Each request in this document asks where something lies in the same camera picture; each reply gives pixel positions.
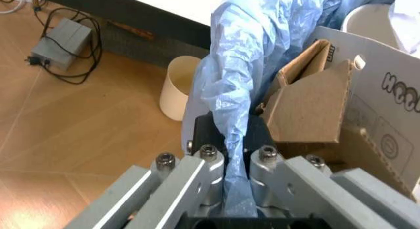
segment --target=crumpled plastic bag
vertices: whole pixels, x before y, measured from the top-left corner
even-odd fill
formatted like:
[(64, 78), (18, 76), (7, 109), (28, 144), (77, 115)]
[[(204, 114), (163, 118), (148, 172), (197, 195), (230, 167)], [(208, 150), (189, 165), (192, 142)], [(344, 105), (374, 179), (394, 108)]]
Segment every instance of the crumpled plastic bag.
[(395, 0), (390, 19), (399, 49), (420, 58), (420, 0)]
[(225, 136), (229, 164), (224, 179), (226, 216), (256, 217), (243, 162), (248, 115), (280, 67), (302, 50), (317, 22), (336, 27), (370, 0), (225, 0), (211, 17), (210, 54), (196, 69), (182, 125), (182, 147), (195, 118), (213, 112)]

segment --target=gray power supply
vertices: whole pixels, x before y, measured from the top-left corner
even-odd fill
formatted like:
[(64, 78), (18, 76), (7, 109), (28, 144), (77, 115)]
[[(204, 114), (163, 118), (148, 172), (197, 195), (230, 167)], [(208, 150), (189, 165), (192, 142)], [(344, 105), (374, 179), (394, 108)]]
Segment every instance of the gray power supply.
[[(61, 46), (73, 54), (78, 55), (90, 40), (92, 29), (68, 18), (63, 18), (47, 36), (56, 40)], [(32, 49), (32, 56), (38, 57), (44, 62), (49, 60), (52, 66), (67, 70), (74, 60), (56, 43), (48, 38), (42, 38)]]

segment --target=white plastic container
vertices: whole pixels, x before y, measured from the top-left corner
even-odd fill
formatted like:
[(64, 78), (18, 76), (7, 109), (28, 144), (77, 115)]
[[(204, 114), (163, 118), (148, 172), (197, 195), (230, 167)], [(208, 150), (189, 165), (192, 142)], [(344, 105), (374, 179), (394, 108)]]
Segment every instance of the white plastic container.
[(399, 49), (388, 18), (389, 9), (387, 4), (360, 6), (346, 16), (341, 31), (368, 37)]
[(180, 56), (169, 63), (159, 101), (160, 109), (168, 118), (182, 121), (199, 63), (200, 59), (192, 56)]

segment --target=blue plastic bag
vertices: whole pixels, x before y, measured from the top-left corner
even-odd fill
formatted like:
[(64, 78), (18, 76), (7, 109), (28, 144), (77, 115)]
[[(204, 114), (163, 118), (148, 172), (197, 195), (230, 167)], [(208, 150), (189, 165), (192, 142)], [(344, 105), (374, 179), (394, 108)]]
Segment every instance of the blue plastic bag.
[(257, 216), (242, 155), (250, 108), (279, 68), (302, 52), (317, 23), (337, 28), (353, 8), (371, 1), (225, 0), (213, 13), (210, 54), (196, 70), (182, 147), (186, 150), (192, 139), (195, 118), (212, 111), (229, 155), (224, 179), (227, 216)]

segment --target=electrical cable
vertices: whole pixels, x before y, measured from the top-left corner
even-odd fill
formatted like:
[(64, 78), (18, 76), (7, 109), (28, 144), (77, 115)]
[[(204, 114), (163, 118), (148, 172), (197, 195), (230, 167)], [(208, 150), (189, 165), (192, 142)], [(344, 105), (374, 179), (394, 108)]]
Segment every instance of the electrical cable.
[[(33, 7), (33, 12), (34, 12), (34, 15), (35, 15), (36, 19), (37, 19), (37, 20), (38, 20), (38, 21), (39, 21), (39, 22), (40, 22), (43, 26), (45, 26), (45, 23), (44, 23), (44, 22), (41, 20), (41, 18), (39, 17), (38, 12), (42, 10), (43, 5), (45, 5), (47, 2), (48, 2), (48, 1), (44, 1), (44, 3), (43, 3), (43, 4), (41, 4), (40, 6), (34, 6), (34, 7)], [(73, 17), (71, 17), (71, 18), (70, 18), (70, 20), (74, 20), (75, 18), (77, 18), (77, 16), (79, 16), (79, 13), (80, 13), (80, 11), (78, 10), (78, 11), (76, 12), (76, 14), (75, 14)]]
[(20, 8), (22, 8), (22, 6), (24, 4), (25, 4), (25, 0), (20, 0), (19, 3), (17, 4), (17, 6), (15, 6), (13, 9), (7, 10), (7, 11), (0, 11), (0, 14), (10, 14), (10, 13), (13, 13), (13, 12), (19, 10)]
[[(64, 48), (62, 45), (60, 45), (56, 40), (54, 40), (54, 39), (50, 38), (49, 36), (47, 36), (47, 29), (48, 29), (48, 26), (49, 26), (49, 24), (51, 22), (52, 15), (55, 12), (57, 12), (58, 10), (68, 10), (68, 11), (75, 12), (76, 14), (75, 14), (75, 16), (73, 16), (72, 19), (75, 19), (78, 15), (82, 15), (83, 18), (76, 20), (77, 23), (80, 23), (82, 21), (90, 21), (93, 24), (93, 27), (96, 30), (96, 36), (97, 36), (96, 37), (96, 40), (97, 40), (97, 42), (96, 42), (96, 45), (94, 46), (93, 45), (93, 36), (92, 36), (91, 40), (89, 41), (89, 46), (90, 46), (90, 54), (89, 54), (89, 56), (79, 56), (79, 55), (76, 55), (76, 54), (70, 52), (69, 50), (67, 50), (66, 48)], [(48, 18), (47, 18), (47, 20), (46, 20), (46, 22), (44, 24), (44, 30), (42, 32), (41, 38), (45, 38), (45, 39), (48, 39), (48, 40), (53, 41), (57, 46), (59, 46), (61, 49), (63, 49), (68, 54), (70, 54), (70, 55), (72, 55), (74, 57), (83, 58), (83, 59), (93, 58), (93, 64), (90, 67), (90, 69), (87, 72), (76, 74), (76, 75), (58, 74), (58, 73), (55, 73), (55, 72), (51, 71), (50, 70), (50, 66), (49, 66), (50, 65), (50, 61), (49, 60), (45, 60), (44, 62), (42, 62), (41, 59), (40, 58), (37, 58), (37, 57), (28, 57), (26, 59), (26, 61), (28, 61), (31, 65), (40, 65), (49, 74), (53, 75), (57, 79), (60, 79), (60, 80), (62, 80), (64, 82), (67, 82), (67, 83), (70, 83), (70, 84), (78, 85), (78, 84), (83, 83), (88, 78), (88, 76), (91, 74), (91, 72), (98, 66), (98, 64), (99, 64), (99, 62), (100, 62), (100, 60), (102, 58), (102, 38), (101, 38), (101, 30), (100, 30), (99, 22), (96, 19), (94, 19), (94, 18), (92, 18), (92, 17), (90, 17), (90, 16), (86, 15), (85, 13), (82, 13), (82, 12), (80, 12), (78, 10), (74, 10), (74, 9), (70, 9), (70, 8), (57, 8), (57, 9), (52, 10), (48, 14)], [(72, 81), (72, 80), (69, 80), (69, 79), (74, 79), (74, 78), (82, 78), (82, 79), (79, 80), (79, 81), (77, 81), (77, 82)]]
[(10, 4), (12, 2), (14, 2), (15, 0), (0, 0), (0, 2), (2, 3), (6, 3), (6, 4)]

